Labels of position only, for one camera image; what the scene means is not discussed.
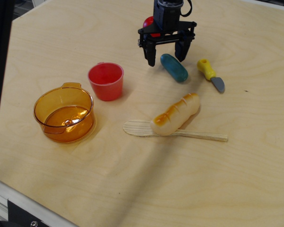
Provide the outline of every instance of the pot handle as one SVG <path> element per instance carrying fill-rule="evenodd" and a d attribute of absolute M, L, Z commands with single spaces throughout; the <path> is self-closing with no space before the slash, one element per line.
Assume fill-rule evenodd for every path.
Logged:
<path fill-rule="evenodd" d="M 66 87 L 75 87 L 75 88 L 81 89 L 81 84 L 80 83 L 74 83 L 74 82 L 66 82 L 61 86 L 61 88 L 66 88 Z"/>

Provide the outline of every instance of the red plastic cup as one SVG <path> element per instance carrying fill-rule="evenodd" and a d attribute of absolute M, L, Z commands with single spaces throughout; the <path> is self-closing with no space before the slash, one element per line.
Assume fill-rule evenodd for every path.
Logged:
<path fill-rule="evenodd" d="M 99 99 L 112 101 L 122 94 L 123 75 L 120 65 L 101 62 L 89 70 L 88 79 Z"/>

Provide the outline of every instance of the wooden surface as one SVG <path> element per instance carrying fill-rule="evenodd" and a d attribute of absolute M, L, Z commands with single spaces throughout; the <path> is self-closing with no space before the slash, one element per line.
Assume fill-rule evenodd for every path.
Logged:
<path fill-rule="evenodd" d="M 138 29 L 152 0 L 49 0 L 13 22 L 0 109 L 0 180 L 80 227 L 284 227 L 284 10 L 240 0 L 194 1 L 195 40 L 177 83 L 148 66 Z M 188 11 L 185 1 L 183 12 Z M 224 94 L 196 68 L 207 58 Z M 97 99 L 98 62 L 124 69 L 123 96 Z M 64 82 L 95 99 L 98 125 L 61 144 L 43 135 L 35 101 Z M 181 128 L 227 134 L 220 142 L 139 138 L 123 132 L 187 93 L 201 108 Z"/>

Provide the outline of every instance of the black cable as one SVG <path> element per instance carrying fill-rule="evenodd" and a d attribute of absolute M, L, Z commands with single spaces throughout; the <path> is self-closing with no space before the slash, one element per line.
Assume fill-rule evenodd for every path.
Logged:
<path fill-rule="evenodd" d="M 193 4 L 192 4 L 191 0 L 187 0 L 187 1 L 188 1 L 189 5 L 190 5 L 190 10 L 189 10 L 188 13 L 186 13 L 184 15 L 181 13 L 181 16 L 183 16 L 183 17 L 188 17 L 191 14 L 191 12 L 193 11 Z"/>

